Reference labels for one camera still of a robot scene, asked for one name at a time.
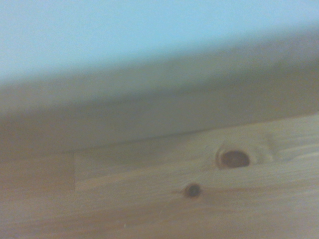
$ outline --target wooden surface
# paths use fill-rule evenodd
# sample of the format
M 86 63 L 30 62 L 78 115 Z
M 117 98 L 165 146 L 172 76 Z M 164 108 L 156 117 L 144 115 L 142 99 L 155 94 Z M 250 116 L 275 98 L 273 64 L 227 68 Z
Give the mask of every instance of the wooden surface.
M 0 238 L 317 239 L 318 170 L 319 115 L 4 161 Z

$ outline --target pine wood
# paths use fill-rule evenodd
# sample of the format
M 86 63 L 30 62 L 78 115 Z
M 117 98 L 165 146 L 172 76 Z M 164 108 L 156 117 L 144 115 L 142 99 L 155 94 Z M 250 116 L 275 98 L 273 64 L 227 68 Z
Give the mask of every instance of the pine wood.
M 0 238 L 318 238 L 318 170 L 319 115 L 2 162 Z

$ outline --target wooden shelf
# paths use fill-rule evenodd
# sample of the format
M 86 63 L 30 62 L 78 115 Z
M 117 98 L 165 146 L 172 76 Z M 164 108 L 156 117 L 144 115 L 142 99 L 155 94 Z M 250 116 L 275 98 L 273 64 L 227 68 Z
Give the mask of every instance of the wooden shelf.
M 2 162 L 0 237 L 317 238 L 318 125 L 313 115 Z M 221 147 L 249 166 L 219 169 Z

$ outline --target wooden floor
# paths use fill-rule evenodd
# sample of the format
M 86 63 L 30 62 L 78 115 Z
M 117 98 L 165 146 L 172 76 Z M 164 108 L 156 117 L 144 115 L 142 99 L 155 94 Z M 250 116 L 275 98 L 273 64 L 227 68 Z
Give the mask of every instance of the wooden floor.
M 319 115 L 0 163 L 0 238 L 317 239 Z

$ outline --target light blue wall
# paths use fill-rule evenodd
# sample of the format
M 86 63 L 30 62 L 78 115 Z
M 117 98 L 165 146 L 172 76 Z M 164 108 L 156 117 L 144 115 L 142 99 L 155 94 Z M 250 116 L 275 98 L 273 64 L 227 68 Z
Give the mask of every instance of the light blue wall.
M 314 24 L 317 0 L 2 0 L 0 83 Z

